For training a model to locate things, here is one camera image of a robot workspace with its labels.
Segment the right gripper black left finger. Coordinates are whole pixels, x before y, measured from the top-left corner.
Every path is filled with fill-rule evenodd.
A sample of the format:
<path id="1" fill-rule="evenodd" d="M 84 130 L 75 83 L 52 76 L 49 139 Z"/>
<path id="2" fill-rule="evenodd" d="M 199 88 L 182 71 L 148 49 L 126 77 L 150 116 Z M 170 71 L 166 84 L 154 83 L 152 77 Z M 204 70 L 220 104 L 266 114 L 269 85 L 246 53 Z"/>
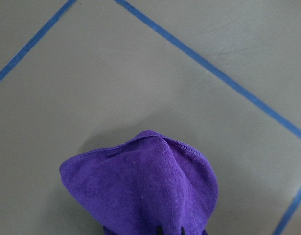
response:
<path id="1" fill-rule="evenodd" d="M 156 227 L 156 235 L 163 235 L 162 226 L 157 226 Z"/>

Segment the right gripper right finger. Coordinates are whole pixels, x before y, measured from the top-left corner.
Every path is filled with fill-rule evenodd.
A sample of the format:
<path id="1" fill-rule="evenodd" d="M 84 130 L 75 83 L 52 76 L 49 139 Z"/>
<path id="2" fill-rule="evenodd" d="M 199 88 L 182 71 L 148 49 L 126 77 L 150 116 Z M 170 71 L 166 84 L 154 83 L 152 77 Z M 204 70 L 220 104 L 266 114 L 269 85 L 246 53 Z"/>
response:
<path id="1" fill-rule="evenodd" d="M 184 227 L 181 227 L 181 235 L 186 235 Z"/>

